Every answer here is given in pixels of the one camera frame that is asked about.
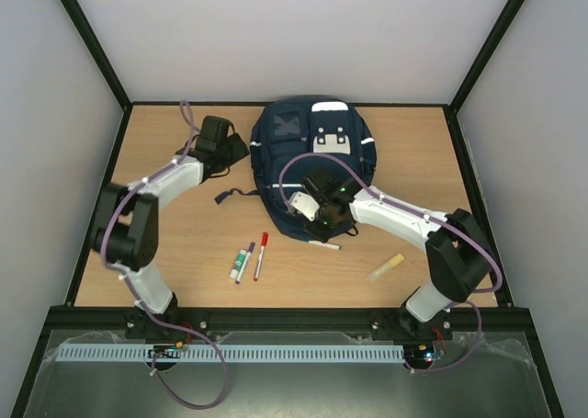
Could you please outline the green cap marker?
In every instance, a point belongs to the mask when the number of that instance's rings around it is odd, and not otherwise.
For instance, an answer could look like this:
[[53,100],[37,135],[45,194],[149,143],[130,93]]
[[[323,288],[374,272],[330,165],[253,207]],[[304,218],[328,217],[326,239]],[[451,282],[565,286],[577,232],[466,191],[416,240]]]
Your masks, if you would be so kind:
[[319,242],[319,241],[307,241],[307,243],[311,244],[311,245],[323,247],[323,248],[328,248],[328,249],[335,250],[335,251],[340,251],[342,249],[341,245],[334,244],[334,243],[323,243],[323,242]]

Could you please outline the red cap marker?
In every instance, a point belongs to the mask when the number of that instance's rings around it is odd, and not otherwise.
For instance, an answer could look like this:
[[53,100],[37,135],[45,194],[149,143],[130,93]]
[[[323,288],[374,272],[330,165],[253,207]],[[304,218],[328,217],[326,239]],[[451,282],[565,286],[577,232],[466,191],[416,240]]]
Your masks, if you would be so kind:
[[263,232],[261,244],[260,244],[260,249],[259,249],[259,254],[257,257],[256,267],[255,267],[255,271],[254,271],[254,282],[258,281],[260,274],[261,274],[261,268],[262,268],[262,264],[263,264],[263,260],[264,260],[267,241],[268,241],[268,233]]

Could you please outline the navy blue backpack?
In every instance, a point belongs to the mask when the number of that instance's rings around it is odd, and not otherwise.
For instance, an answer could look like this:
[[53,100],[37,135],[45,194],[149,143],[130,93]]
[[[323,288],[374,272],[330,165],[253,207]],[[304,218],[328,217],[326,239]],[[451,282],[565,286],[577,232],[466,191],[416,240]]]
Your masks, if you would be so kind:
[[375,140],[356,108],[328,96],[294,96],[266,106],[249,142],[254,189],[238,188],[215,197],[220,204],[238,193],[259,197],[278,231],[309,241],[308,221],[288,210],[285,200],[302,191],[302,181],[316,168],[344,182],[353,170],[370,185],[377,166]]

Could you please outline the purple cap marker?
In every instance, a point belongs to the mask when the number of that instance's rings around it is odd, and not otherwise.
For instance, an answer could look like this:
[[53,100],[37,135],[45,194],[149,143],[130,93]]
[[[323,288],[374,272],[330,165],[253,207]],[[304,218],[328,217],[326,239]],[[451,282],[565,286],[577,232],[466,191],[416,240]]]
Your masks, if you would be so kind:
[[237,278],[235,279],[235,284],[237,284],[237,285],[241,284],[241,282],[242,282],[244,271],[250,261],[250,258],[253,254],[253,251],[254,251],[254,248],[255,248],[255,242],[251,242],[248,249],[247,249],[247,252],[245,253],[243,263],[242,263],[241,268],[238,272]]

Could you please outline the green label glue stick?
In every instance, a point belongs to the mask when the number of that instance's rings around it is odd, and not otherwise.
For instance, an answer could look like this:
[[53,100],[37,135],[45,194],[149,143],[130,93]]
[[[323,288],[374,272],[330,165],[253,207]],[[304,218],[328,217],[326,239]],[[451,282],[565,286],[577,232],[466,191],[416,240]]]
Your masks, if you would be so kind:
[[244,249],[241,249],[239,251],[239,253],[237,254],[237,256],[233,262],[232,269],[230,271],[230,278],[231,279],[235,280],[239,276],[239,273],[240,273],[241,268],[243,266],[243,261],[246,257],[246,254],[247,254],[247,251]]

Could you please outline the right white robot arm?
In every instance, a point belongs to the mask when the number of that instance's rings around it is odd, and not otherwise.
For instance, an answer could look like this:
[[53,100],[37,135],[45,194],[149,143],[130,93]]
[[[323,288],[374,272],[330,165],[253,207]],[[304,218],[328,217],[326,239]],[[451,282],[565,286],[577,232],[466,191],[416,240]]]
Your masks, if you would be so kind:
[[478,223],[464,209],[449,214],[422,209],[354,177],[339,182],[321,167],[302,181],[302,190],[288,203],[307,219],[304,230],[319,242],[361,223],[400,237],[424,252],[429,278],[399,311],[402,329],[413,337],[428,331],[440,311],[466,302],[497,265]]

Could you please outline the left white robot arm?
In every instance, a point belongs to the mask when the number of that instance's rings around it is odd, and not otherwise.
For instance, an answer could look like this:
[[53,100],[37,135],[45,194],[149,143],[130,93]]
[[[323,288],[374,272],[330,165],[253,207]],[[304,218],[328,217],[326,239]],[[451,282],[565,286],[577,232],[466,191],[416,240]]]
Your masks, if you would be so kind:
[[102,265],[127,284],[141,309],[162,315],[175,300],[155,262],[161,210],[188,190],[228,173],[248,154],[229,120],[206,116],[199,131],[190,127],[184,148],[160,170],[132,184],[110,183],[102,189],[90,245]]

